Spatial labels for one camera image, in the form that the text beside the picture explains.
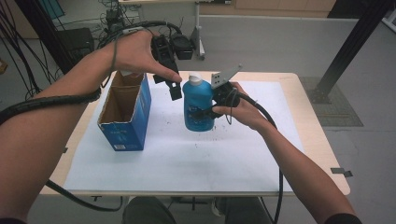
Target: right hand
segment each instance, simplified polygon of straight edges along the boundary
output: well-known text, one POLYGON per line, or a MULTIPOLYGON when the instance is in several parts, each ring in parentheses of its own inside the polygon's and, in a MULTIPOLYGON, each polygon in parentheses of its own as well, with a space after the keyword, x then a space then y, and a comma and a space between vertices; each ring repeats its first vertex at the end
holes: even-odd
MULTIPOLYGON (((239 92, 248 95, 237 82, 232 82, 233 86, 238 89, 239 92)), ((212 111, 221 115, 230 115, 236 118, 239 122, 247 125, 253 130, 257 130, 262 123, 269 123, 268 120, 260 113, 260 111, 248 103, 247 101, 241 99, 237 107, 228 106, 214 106, 212 111)))

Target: cardboard box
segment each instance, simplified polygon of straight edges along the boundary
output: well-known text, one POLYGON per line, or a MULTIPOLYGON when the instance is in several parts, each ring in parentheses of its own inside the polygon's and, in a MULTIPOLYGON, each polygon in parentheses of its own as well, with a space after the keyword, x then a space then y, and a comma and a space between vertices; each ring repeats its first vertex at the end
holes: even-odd
POLYGON ((146 74, 114 76, 98 126, 116 151, 143 150, 151 94, 146 74))

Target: black pole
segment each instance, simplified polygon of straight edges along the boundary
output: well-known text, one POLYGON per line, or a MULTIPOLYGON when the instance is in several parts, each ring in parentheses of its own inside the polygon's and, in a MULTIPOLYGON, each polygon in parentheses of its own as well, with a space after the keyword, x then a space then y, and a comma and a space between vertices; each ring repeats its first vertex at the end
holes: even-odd
POLYGON ((375 27, 384 18, 390 9, 391 3, 393 3, 393 0, 374 0, 370 3, 347 37, 346 42, 336 54, 319 84, 314 90, 308 91, 308 96, 312 103, 327 104, 330 102, 328 94, 332 87, 343 75, 353 58, 373 33, 375 27))
POLYGON ((55 26, 50 16, 40 5, 38 0, 15 0, 21 12, 30 22, 38 37, 43 41, 53 60, 66 74, 75 65, 67 53, 66 48, 56 35, 55 26))

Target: floor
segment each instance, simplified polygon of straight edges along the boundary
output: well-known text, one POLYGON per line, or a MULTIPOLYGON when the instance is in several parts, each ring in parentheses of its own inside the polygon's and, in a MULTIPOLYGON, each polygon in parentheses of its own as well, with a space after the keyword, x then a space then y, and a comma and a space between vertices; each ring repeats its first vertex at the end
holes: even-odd
MULTIPOLYGON (((78 14, 75 20, 81 20, 78 16, 97 18, 100 15, 97 10, 94 7, 91 15, 78 14)), ((192 23, 193 20, 184 20, 183 30, 189 30, 192 23)), ((218 71, 242 63, 243 71, 292 72, 301 77, 321 77, 356 20, 204 16, 200 23, 205 60, 177 62, 179 70, 218 71)), ((41 55, 38 41, 28 42, 41 55)), ((0 52, 5 52, 3 44, 0 44, 0 52)), ((347 179, 351 188, 347 197, 363 223, 396 223, 395 52, 396 34, 380 23, 337 82, 364 126, 324 128, 341 167, 353 174, 347 179)), ((3 109, 22 101, 26 89, 8 54, 1 53, 1 57, 9 62, 8 70, 0 76, 0 109, 3 109)), ((49 64, 55 69, 51 59, 49 64)), ((45 88, 48 84, 43 72, 38 65, 32 67, 37 83, 45 88)), ((170 203, 169 198, 162 200, 166 205, 170 203)), ((190 204, 171 205, 170 210, 178 223, 223 223, 223 217, 211 214, 209 198, 198 200, 207 204, 198 204, 195 211, 191 211, 190 204)), ((274 212, 276 198, 265 201, 274 212)), ((96 203, 115 207, 119 198, 99 198, 96 203)), ((60 196, 39 196, 29 221, 33 224, 120 223, 120 218, 121 212, 94 212, 60 196)), ((279 223, 315 222, 295 197, 287 197, 279 223)))

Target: black cable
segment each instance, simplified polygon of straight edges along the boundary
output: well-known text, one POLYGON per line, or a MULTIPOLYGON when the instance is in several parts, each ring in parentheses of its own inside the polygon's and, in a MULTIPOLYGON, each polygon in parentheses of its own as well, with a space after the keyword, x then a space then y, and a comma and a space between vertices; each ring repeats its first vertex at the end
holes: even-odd
POLYGON ((47 181, 46 186, 49 187, 50 189, 53 189, 56 192, 62 194, 67 199, 70 199, 71 201, 73 201, 75 203, 78 203, 78 204, 80 204, 80 205, 82 205, 84 207, 91 208, 91 209, 96 210, 96 211, 100 211, 100 212, 117 212, 117 211, 120 211, 120 209, 122 208, 122 204, 123 204, 122 197, 120 197, 120 205, 118 207, 116 207, 116 208, 104 208, 104 207, 96 206, 94 204, 82 201, 80 198, 76 197, 74 194, 72 194, 69 191, 65 190, 61 186, 55 184, 51 180, 47 181))
MULTIPOLYGON (((14 33, 15 34, 15 39, 19 39, 19 40, 21 40, 22 41, 22 43, 25 45, 25 47, 26 48, 28 48, 29 49, 29 51, 32 53, 32 55, 35 57, 35 59, 38 61, 38 63, 40 64, 40 66, 41 66, 41 69, 43 70, 43 72, 45 73, 45 74, 47 74, 47 75, 49 75, 49 76, 52 76, 52 74, 50 73, 50 70, 49 70, 49 68, 48 68, 48 65, 47 65, 47 59, 46 59, 46 55, 45 55, 45 51, 44 51, 44 48, 43 48, 43 46, 42 46, 42 43, 41 43, 41 40, 40 40, 40 45, 41 45, 41 48, 42 48, 42 50, 43 50, 43 54, 44 54, 44 58, 45 58, 45 60, 46 60, 46 64, 44 64, 42 61, 41 61, 41 59, 37 56, 37 54, 35 54, 35 51, 30 47, 30 45, 25 41, 25 39, 21 36, 21 34, 16 30, 16 27, 15 26, 12 26, 10 23, 9 23, 9 21, 7 22, 8 23, 8 25, 12 28, 12 33, 14 33)), ((18 42, 17 43, 14 43, 16 46, 18 46, 18 49, 19 49, 19 51, 21 52, 21 47, 19 46, 19 44, 18 44, 18 42)), ((46 78, 47 78, 47 81, 49 82, 49 83, 51 83, 51 81, 50 81, 50 78, 49 77, 47 77, 46 76, 46 78)))
POLYGON ((260 197, 260 201, 262 202, 262 206, 264 207, 265 212, 267 213, 268 217, 270 218, 271 223, 274 224, 275 222, 274 222, 273 218, 271 217, 270 212, 268 211, 267 205, 265 205, 264 198, 263 198, 263 197, 260 197))
POLYGON ((170 203, 169 203, 169 205, 168 205, 168 210, 171 208, 171 206, 172 206, 173 202, 174 202, 174 200, 173 200, 173 199, 171 199, 171 202, 170 202, 170 203))
POLYGON ((100 93, 101 90, 98 89, 85 95, 43 97, 12 105, 0 112, 0 125, 16 115, 36 109, 46 108, 54 105, 87 104, 99 99, 100 93))
POLYGON ((69 24, 73 24, 73 23, 77 23, 77 22, 81 22, 81 21, 99 21, 99 20, 100 20, 99 18, 96 18, 96 19, 87 19, 87 20, 80 20, 80 21, 70 21, 70 22, 63 22, 62 25, 65 26, 65 25, 69 25, 69 24))
POLYGON ((120 10, 122 11, 122 13, 125 16, 125 19, 129 22, 130 25, 134 24, 134 19, 132 19, 132 21, 129 20, 130 17, 128 17, 128 15, 126 14, 127 9, 125 8, 125 10, 122 9, 122 6, 119 6, 120 10))
MULTIPOLYGON (((11 12, 11 9, 9 8, 9 5, 8 5, 8 2, 7 1, 5 1, 5 4, 6 4, 6 7, 7 7, 7 10, 8 10, 8 14, 11 16, 11 19, 12 19, 12 24, 13 24, 13 26, 14 27, 17 27, 16 26, 16 23, 15 23, 15 20, 14 20, 14 15, 12 14, 12 12, 11 12)), ((4 10, 4 7, 3 7, 3 4, 2 3, 0 3, 0 7, 3 9, 3 11, 5 12, 5 14, 6 14, 6 11, 4 10)), ((17 45, 18 45, 18 38, 15 36, 15 32, 13 32, 13 36, 14 36, 14 41, 17 43, 17 45)))
MULTIPOLYGON (((244 93, 238 92, 237 96, 239 96, 240 98, 248 101, 251 105, 253 105, 254 107, 256 107, 260 112, 262 112, 262 114, 267 118, 267 120, 277 129, 276 124, 273 120, 273 118, 271 117, 271 115, 264 109, 264 107, 262 107, 261 105, 259 105, 256 101, 254 101, 253 99, 251 99, 249 96, 245 95, 244 93)), ((278 193, 278 197, 277 197, 277 206, 276 206, 276 214, 275 214, 275 218, 273 219, 274 223, 276 224, 279 220, 279 215, 280 215, 280 208, 282 206, 282 199, 283 199, 283 173, 282 171, 279 169, 279 193, 278 193)))
MULTIPOLYGON (((0 17, 5 17, 5 15, 0 11, 0 17)), ((33 72, 29 66, 29 63, 27 62, 26 58, 24 57, 23 53, 21 52, 21 49, 18 48, 18 46, 16 46, 16 44, 12 41, 12 38, 9 36, 9 34, 7 33, 6 29, 4 28, 4 26, 2 25, 2 23, 0 22, 0 30, 3 32, 4 37, 8 40, 9 44, 11 45, 12 48, 14 48, 14 50, 18 53, 18 55, 20 56, 23 64, 25 65, 26 68, 26 72, 27 75, 29 77, 29 81, 30 83, 35 87, 35 91, 37 93, 40 92, 40 88, 38 88, 37 84, 35 83, 35 77, 33 76, 33 72)))
MULTIPOLYGON (((230 91, 228 93, 227 97, 225 98, 225 102, 228 102, 228 99, 230 98, 231 95, 233 96, 233 99, 231 100, 231 102, 233 102, 235 100, 235 97, 236 97, 237 93, 238 93, 238 89, 237 88, 233 88, 233 90, 230 91)), ((233 123, 233 116, 232 116, 233 107, 232 106, 230 107, 230 114, 231 114, 230 119, 228 119, 228 115, 225 115, 225 118, 227 119, 227 122, 229 124, 232 124, 233 123)))
POLYGON ((178 34, 182 34, 181 30, 174 25, 173 23, 167 22, 167 21, 141 21, 139 23, 135 23, 132 25, 125 26, 123 28, 120 28, 119 30, 116 30, 112 32, 111 34, 107 35, 102 41, 99 42, 97 48, 101 49, 111 41, 115 39, 115 37, 119 34, 122 33, 123 30, 125 29, 130 29, 130 28, 135 28, 135 27, 144 27, 144 28, 149 28, 149 27, 156 27, 156 26, 167 26, 169 28, 174 29, 178 34))
POLYGON ((109 72, 108 77, 107 77, 107 79, 105 81, 105 84, 101 84, 102 88, 104 88, 107 85, 108 81, 110 80, 111 73, 115 69, 114 67, 116 65, 116 58, 117 58, 117 43, 119 42, 119 38, 120 38, 121 34, 122 33, 119 33, 116 36, 116 39, 114 40, 114 52, 113 52, 113 59, 111 60, 110 72, 109 72))
POLYGON ((21 69, 20 69, 20 67, 18 66, 17 62, 15 61, 14 56, 12 56, 12 53, 11 53, 11 51, 9 50, 9 48, 8 48, 8 46, 7 46, 7 44, 6 44, 6 41, 4 41, 3 38, 0 38, 0 39, 1 39, 1 41, 3 42, 4 46, 6 47, 6 50, 8 51, 9 56, 11 56, 12 62, 14 62, 14 64, 15 64, 15 67, 17 68, 17 70, 18 70, 18 72, 19 72, 19 74, 20 74, 20 76, 21 76, 21 78, 22 78, 23 85, 26 87, 26 90, 29 90, 29 87, 28 87, 27 84, 26 84, 26 80, 24 79, 24 77, 23 77, 23 75, 22 75, 21 69))
POLYGON ((178 26, 178 29, 181 29, 181 27, 183 26, 183 21, 184 21, 184 17, 180 19, 180 25, 178 26))
MULTIPOLYGON (((62 28, 63 28, 64 30, 66 30, 66 29, 64 28, 64 24, 61 22, 61 20, 59 20, 59 17, 58 17, 58 15, 56 14, 55 8, 53 7, 52 3, 51 3, 50 1, 47 1, 47 2, 49 3, 49 7, 50 7, 50 9, 52 10, 53 14, 55 15, 56 20, 59 22, 59 24, 62 26, 62 28)), ((44 3, 44 8, 46 9, 47 13, 50 14, 49 10, 47 9, 47 4, 46 4, 46 3, 44 3)))

